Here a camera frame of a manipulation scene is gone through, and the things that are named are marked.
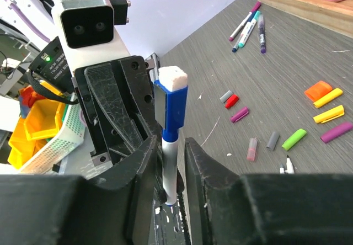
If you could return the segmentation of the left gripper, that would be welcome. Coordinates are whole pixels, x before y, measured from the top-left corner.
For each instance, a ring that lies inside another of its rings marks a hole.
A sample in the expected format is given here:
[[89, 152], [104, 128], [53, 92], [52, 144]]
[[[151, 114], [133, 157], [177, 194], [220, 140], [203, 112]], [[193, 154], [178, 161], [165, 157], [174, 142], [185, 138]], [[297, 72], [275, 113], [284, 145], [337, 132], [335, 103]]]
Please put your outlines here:
[[161, 155], [151, 69], [143, 57], [130, 56], [74, 71], [72, 82], [94, 145], [94, 165], [120, 162], [151, 136], [156, 136]]

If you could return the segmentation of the orange highlighter cap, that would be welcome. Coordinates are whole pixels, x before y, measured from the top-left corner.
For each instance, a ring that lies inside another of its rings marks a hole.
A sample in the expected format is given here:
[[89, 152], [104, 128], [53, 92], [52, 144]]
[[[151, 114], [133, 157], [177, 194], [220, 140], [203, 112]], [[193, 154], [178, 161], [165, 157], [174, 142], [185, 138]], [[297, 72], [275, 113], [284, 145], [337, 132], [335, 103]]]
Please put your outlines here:
[[332, 86], [325, 81], [318, 81], [313, 86], [304, 91], [304, 94], [312, 102], [316, 102], [333, 90]]

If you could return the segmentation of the clear pink pen cap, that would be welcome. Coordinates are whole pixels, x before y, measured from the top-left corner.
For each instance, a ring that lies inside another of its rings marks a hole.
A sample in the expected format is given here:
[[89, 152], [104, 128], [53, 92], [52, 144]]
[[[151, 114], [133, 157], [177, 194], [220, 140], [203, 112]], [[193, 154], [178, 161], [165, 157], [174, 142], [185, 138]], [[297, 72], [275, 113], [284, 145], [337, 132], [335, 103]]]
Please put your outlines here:
[[258, 144], [257, 138], [250, 138], [249, 146], [248, 146], [248, 153], [247, 153], [247, 160], [255, 161], [257, 144]]

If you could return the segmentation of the red marker cap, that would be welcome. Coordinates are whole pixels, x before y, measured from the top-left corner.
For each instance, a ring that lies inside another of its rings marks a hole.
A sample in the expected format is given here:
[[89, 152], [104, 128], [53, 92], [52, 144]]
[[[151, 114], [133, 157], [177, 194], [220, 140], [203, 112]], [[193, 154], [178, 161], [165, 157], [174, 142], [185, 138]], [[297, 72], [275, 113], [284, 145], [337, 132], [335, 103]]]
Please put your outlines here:
[[239, 101], [239, 97], [236, 94], [232, 94], [225, 103], [225, 108], [230, 109]]

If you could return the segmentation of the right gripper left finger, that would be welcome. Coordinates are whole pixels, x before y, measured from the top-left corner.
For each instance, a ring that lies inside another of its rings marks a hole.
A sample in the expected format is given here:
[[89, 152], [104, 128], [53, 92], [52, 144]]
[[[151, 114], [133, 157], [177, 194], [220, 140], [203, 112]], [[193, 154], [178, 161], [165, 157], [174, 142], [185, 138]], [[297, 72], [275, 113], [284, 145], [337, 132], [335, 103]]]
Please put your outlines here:
[[95, 178], [2, 175], [2, 244], [147, 244], [157, 138]]

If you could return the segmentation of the blue capped marker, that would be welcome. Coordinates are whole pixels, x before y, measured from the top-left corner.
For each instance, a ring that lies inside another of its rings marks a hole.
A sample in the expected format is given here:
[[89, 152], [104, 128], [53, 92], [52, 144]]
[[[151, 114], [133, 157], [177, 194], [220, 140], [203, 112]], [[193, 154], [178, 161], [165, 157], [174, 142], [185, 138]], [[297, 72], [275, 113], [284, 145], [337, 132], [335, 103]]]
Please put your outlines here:
[[188, 75], [178, 66], [161, 67], [154, 81], [154, 112], [162, 128], [162, 184], [168, 206], [177, 201], [178, 139], [187, 96]]

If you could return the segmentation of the dark purple pen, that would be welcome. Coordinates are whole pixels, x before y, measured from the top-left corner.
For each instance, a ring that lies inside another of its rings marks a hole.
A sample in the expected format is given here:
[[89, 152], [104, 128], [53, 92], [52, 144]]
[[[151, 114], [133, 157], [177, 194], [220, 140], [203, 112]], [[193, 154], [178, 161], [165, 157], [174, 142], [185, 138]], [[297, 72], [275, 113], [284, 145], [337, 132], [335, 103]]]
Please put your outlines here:
[[260, 14], [258, 17], [258, 29], [259, 29], [260, 52], [262, 54], [265, 54], [266, 53], [265, 25], [264, 25], [264, 16], [262, 14]]

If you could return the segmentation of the purple marker cap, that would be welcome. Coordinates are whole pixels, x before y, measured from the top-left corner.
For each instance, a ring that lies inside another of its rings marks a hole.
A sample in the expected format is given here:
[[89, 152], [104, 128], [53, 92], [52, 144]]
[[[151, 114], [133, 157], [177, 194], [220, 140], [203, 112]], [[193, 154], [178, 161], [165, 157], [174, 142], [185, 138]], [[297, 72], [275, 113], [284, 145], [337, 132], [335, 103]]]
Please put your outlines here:
[[328, 143], [351, 130], [352, 130], [352, 123], [343, 122], [337, 125], [336, 127], [332, 128], [331, 130], [327, 131], [326, 133], [322, 134], [320, 139], [324, 143]]
[[242, 118], [244, 118], [245, 116], [247, 116], [249, 114], [249, 109], [247, 106], [243, 107], [240, 111], [238, 111], [237, 113], [235, 113], [231, 118], [230, 121], [233, 123], [236, 123], [238, 121], [240, 121]]

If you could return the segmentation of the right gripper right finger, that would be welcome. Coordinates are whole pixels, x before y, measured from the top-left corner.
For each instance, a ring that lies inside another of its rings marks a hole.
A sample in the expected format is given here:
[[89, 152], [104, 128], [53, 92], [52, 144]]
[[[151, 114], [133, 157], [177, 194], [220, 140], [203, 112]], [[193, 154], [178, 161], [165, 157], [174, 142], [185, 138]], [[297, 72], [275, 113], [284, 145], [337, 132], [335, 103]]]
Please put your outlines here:
[[193, 244], [351, 244], [349, 174], [237, 175], [185, 140]]

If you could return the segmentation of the yellow marker cap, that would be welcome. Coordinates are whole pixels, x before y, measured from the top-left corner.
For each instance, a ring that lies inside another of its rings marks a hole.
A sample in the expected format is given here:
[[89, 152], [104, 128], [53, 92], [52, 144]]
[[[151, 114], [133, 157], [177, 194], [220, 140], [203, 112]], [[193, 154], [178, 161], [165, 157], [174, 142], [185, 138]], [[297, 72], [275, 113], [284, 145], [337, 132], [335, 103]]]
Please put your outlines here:
[[313, 105], [317, 109], [321, 108], [324, 105], [326, 105], [329, 102], [331, 102], [332, 100], [334, 100], [335, 98], [341, 96], [342, 94], [343, 94], [343, 90], [341, 90], [340, 88], [335, 88], [332, 91], [330, 91], [328, 94], [324, 95], [323, 97], [321, 97], [320, 99], [315, 101], [313, 103]]

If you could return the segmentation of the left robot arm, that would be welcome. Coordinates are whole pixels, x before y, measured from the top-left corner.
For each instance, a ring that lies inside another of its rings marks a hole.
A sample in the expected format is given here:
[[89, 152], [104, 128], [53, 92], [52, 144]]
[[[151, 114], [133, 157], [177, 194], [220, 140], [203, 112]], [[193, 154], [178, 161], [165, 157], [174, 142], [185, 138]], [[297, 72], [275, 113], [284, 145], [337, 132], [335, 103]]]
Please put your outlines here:
[[121, 160], [146, 139], [161, 145], [154, 118], [153, 88], [140, 56], [132, 56], [115, 30], [126, 24], [129, 0], [58, 0], [60, 12], [45, 23], [45, 36], [12, 0], [7, 6], [37, 33], [41, 53], [30, 72], [46, 72], [47, 82], [62, 94], [34, 104], [24, 120], [28, 140], [46, 144], [28, 159], [20, 173], [43, 173], [83, 142], [88, 128], [94, 157]]

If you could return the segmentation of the yellow clip pen cap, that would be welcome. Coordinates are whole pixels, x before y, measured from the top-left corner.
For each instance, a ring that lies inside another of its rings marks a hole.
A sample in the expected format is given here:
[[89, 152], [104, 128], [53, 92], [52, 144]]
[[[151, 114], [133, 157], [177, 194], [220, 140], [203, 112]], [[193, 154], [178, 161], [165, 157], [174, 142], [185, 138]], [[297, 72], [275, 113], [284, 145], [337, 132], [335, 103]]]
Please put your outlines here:
[[344, 106], [339, 105], [313, 117], [316, 124], [324, 124], [345, 114]]

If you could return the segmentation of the green capped marker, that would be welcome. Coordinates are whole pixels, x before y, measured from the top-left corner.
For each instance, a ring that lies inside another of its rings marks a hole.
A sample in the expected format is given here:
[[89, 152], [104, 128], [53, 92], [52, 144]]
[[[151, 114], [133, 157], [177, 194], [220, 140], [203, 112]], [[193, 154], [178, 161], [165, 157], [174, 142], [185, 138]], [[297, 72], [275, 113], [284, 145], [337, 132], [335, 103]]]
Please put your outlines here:
[[289, 155], [286, 156], [286, 173], [295, 174], [295, 169]]

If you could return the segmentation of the grey marker cap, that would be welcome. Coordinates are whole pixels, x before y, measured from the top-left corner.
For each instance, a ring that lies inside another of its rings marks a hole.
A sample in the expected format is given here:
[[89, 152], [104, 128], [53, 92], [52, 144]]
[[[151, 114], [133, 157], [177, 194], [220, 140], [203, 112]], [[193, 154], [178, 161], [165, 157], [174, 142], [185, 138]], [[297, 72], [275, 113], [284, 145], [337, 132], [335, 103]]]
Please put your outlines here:
[[223, 96], [220, 97], [220, 101], [222, 103], [225, 103], [232, 95], [233, 95], [233, 92], [228, 90]]
[[279, 137], [280, 137], [280, 134], [278, 131], [274, 131], [271, 136], [270, 136], [270, 139], [266, 145], [266, 148], [273, 151], [276, 147], [276, 144], [279, 140]]

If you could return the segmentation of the green marker cap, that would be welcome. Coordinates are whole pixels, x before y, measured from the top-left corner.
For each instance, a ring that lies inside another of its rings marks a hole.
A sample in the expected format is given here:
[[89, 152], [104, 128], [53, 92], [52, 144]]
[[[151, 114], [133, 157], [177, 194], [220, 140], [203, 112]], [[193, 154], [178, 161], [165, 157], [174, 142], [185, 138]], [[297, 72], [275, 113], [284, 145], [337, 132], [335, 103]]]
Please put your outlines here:
[[300, 141], [304, 136], [306, 136], [306, 134], [306, 130], [298, 129], [282, 144], [282, 148], [285, 151], [290, 150], [298, 141]]

